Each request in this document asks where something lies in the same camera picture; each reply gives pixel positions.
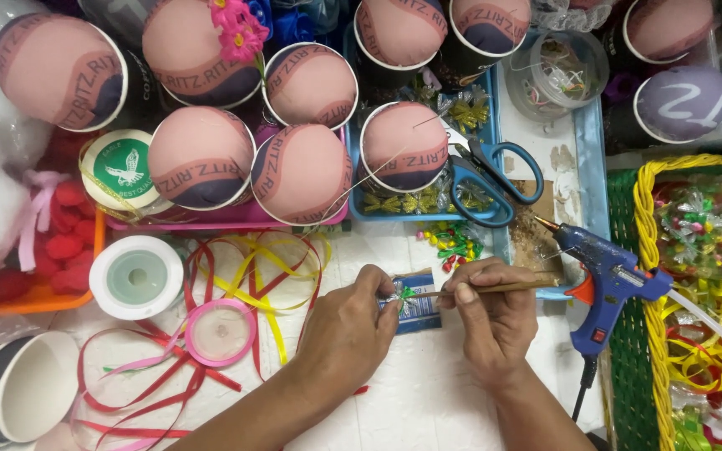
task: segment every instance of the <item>blue glue gun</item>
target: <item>blue glue gun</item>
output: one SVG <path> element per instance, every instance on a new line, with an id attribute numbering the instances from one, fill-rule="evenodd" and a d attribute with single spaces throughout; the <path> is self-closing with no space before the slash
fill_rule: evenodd
<path id="1" fill-rule="evenodd" d="M 581 227 L 536 220 L 553 234 L 559 248 L 580 261 L 587 271 L 581 285 L 565 292 L 592 306 L 581 327 L 570 333 L 573 347 L 582 355 L 603 351 L 628 298 L 656 301 L 673 286 L 668 273 L 658 268 L 640 270 L 637 256 L 611 241 Z"/>

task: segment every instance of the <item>wooden stick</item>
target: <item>wooden stick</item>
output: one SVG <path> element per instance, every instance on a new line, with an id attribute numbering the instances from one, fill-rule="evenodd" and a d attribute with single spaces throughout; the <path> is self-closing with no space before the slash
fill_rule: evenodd
<path id="1" fill-rule="evenodd" d="M 473 286 L 473 289 L 475 291 L 477 291 L 478 293 L 502 293 L 504 291 L 530 290 L 531 288 L 550 288 L 552 286 L 559 286 L 559 281 L 557 279 L 537 280 L 535 282 L 518 282 L 518 283 L 509 283 L 508 285 L 498 285 L 498 286 L 480 286 L 480 287 Z M 434 296 L 453 296 L 453 292 L 452 291 L 434 291 L 432 293 L 419 293 L 419 294 L 412 294 L 411 296 L 407 296 L 404 299 L 432 298 Z"/>

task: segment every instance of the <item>pink artificial flower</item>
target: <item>pink artificial flower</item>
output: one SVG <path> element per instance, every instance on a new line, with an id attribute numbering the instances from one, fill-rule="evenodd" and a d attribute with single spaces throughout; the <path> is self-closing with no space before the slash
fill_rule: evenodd
<path id="1" fill-rule="evenodd" d="M 210 7 L 214 27 L 221 26 L 221 57 L 245 63 L 254 60 L 255 54 L 263 50 L 269 28 L 249 13 L 249 6 L 242 0 L 213 0 Z"/>

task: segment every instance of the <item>hand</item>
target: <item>hand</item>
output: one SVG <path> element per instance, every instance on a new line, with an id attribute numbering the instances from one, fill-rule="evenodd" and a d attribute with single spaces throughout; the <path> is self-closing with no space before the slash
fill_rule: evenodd
<path id="1" fill-rule="evenodd" d="M 494 395 L 520 383 L 526 353 L 538 328 L 536 294 L 520 290 L 478 295 L 474 289 L 535 280 L 531 270 L 492 257 L 459 266 L 442 288 L 455 291 L 454 297 L 440 299 L 440 305 L 458 307 L 466 330 L 464 353 L 472 374 Z"/>
<path id="2" fill-rule="evenodd" d="M 344 402 L 384 361 L 400 302 L 379 309 L 378 292 L 392 294 L 395 286 L 383 270 L 366 265 L 355 283 L 316 300 L 297 354 L 284 367 L 313 390 L 309 395 L 315 402 L 331 407 Z"/>

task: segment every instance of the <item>purple fabric ball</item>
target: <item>purple fabric ball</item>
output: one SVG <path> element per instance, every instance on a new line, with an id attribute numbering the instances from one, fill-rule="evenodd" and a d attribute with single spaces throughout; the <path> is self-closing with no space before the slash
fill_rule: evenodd
<path id="1" fill-rule="evenodd" d="M 640 88 L 635 101 L 639 118 L 656 137 L 698 139 L 722 120 L 722 75 L 697 66 L 659 72 Z"/>

